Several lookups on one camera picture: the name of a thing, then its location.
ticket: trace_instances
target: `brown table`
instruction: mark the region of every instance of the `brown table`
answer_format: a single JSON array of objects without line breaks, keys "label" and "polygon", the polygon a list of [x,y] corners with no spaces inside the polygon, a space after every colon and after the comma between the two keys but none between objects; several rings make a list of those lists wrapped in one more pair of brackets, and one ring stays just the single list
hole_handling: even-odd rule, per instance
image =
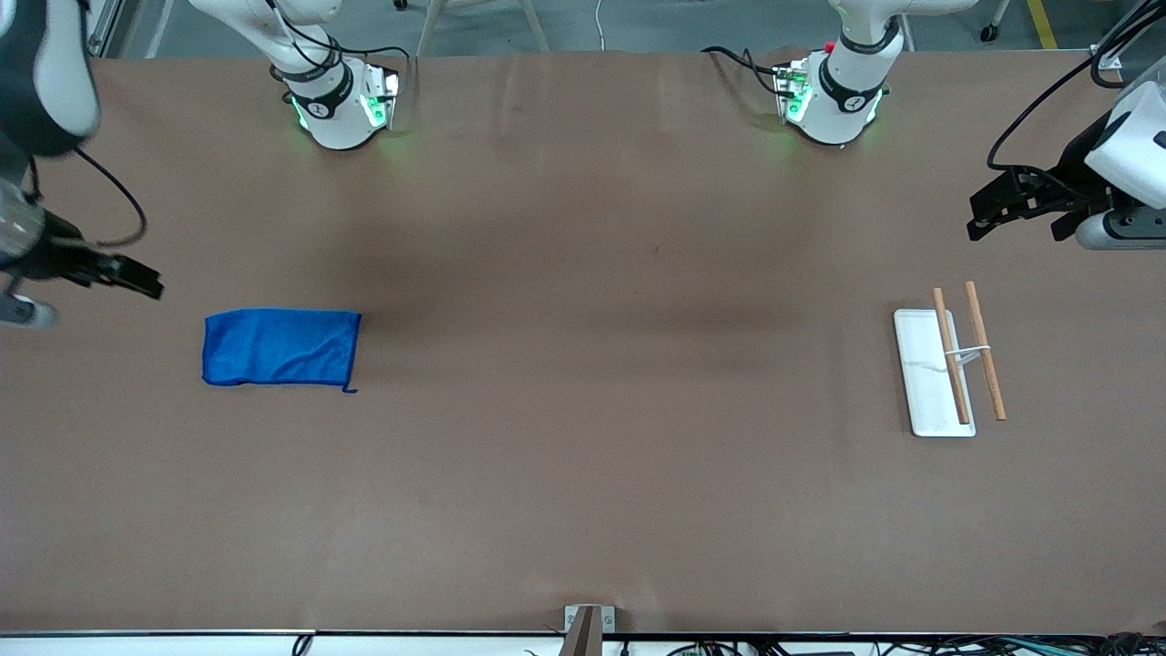
[{"label": "brown table", "polygon": [[[426,61],[325,151],[261,61],[98,62],[162,302],[3,332],[3,628],[1116,632],[1166,618],[1166,260],[967,240],[1080,54],[904,56],[843,150],[707,56]],[[1051,164],[1081,79],[1003,154]],[[83,162],[47,204],[131,228]],[[975,278],[1011,419],[909,433],[891,313]],[[364,312],[357,395],[211,388],[203,317]]]}]

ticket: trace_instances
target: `folded blue towel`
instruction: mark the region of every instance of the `folded blue towel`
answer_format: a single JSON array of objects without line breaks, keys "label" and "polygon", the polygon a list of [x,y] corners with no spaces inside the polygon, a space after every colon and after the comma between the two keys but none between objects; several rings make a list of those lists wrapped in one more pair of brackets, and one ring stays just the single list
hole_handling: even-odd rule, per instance
[{"label": "folded blue towel", "polygon": [[203,381],[211,386],[352,380],[360,315],[336,309],[247,308],[206,317]]}]

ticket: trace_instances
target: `chair leg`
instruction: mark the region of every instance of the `chair leg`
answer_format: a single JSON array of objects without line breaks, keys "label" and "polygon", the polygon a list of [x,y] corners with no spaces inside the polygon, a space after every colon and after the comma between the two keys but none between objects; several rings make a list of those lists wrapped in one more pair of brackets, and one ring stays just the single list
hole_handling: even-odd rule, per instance
[{"label": "chair leg", "polygon": [[531,0],[518,0],[522,3],[522,10],[526,12],[526,22],[531,23],[531,30],[534,31],[534,40],[539,42],[539,49],[543,52],[550,51],[550,47],[547,45],[547,35],[542,33],[542,23],[539,22],[539,14],[534,13],[534,5]]},{"label": "chair leg", "polygon": [[434,29],[437,27],[437,16],[445,8],[445,2],[447,0],[429,0],[429,8],[426,9],[426,26],[421,28],[421,41],[417,43],[417,57],[426,54],[426,45],[429,44],[429,38],[434,35]]}]

